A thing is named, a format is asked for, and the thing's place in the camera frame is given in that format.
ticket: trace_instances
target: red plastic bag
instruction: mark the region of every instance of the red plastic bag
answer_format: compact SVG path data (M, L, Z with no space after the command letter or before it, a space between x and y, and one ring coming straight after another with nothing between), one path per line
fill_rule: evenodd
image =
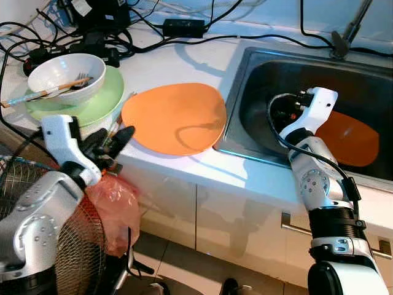
M98 184L86 189L86 194L103 222L107 254L121 257L128 246L128 228L132 233L131 245L139 237L141 214L137 188L119 177L104 175Z

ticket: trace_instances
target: cabinet handle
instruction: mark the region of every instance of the cabinet handle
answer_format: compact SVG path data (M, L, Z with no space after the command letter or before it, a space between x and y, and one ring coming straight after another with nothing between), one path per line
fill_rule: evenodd
M299 232L299 233L301 233L303 235L311 235L311 231L310 230L303 229L303 228L298 227L298 226L293 226L290 223L290 214L289 213L285 213L285 212L281 213L281 228L289 229L289 230L292 230L294 232ZM379 257L386 258L386 259L389 259L389 260L393 259L392 250L391 250L391 244L389 242L387 242L387 241L380 240L379 241L379 249L378 250L372 249L372 251L373 251L373 254L375 256L379 256Z

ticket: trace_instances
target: kitchen counter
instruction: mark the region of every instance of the kitchen counter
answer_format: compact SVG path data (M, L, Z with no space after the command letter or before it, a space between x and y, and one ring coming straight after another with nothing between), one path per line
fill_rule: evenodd
M144 47L159 41L144 25L135 26L131 31L137 46ZM326 50L304 49L273 39L224 39L200 45L171 44L122 61L120 71L125 80L123 99L127 99L132 92L141 93L161 85L199 82L217 88L226 100L243 51L249 46L323 57L329 55ZM391 61L386 59L356 53L351 53L348 60L391 66ZM2 97L15 97L26 90L26 78L20 68L20 64L10 64ZM30 130L38 123L30 118L24 106L7 109L4 113L7 121ZM111 115L100 124L85 128L83 134L108 127L113 117L114 115ZM119 156L119 162L150 168L223 191L244 194L291 212L305 212L302 201L296 194L295 181L289 169L223 154L213 148L193 156L174 157L150 151L131 140ZM359 186L359 191L362 196L359 204L361 218L376 234L392 238L393 223L390 214L393 212L393 194L362 186Z

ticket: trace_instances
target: floor tile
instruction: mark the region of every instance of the floor tile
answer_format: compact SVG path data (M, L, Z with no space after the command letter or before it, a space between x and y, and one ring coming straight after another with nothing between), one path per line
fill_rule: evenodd
M307 289L286 283L284 285L284 295L308 295Z
M148 275L142 272L141 279L129 276L120 289L119 295L138 295L149 284L154 282L167 246L167 240L141 232L141 236L134 245L134 257L139 262L153 268L155 273Z
M172 295L219 295L222 282L233 277L262 295L281 295L284 283L229 262L169 243L156 281L163 280Z

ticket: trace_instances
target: stainless steel sink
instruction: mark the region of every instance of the stainless steel sink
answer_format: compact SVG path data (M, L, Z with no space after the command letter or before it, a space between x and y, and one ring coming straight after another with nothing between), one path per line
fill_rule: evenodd
M341 165L359 184L393 191L392 70L292 53L247 48L227 100L228 120L215 149L289 167L287 150L275 140L265 110L279 93L310 87L339 93L334 110L379 133L379 153L366 167Z

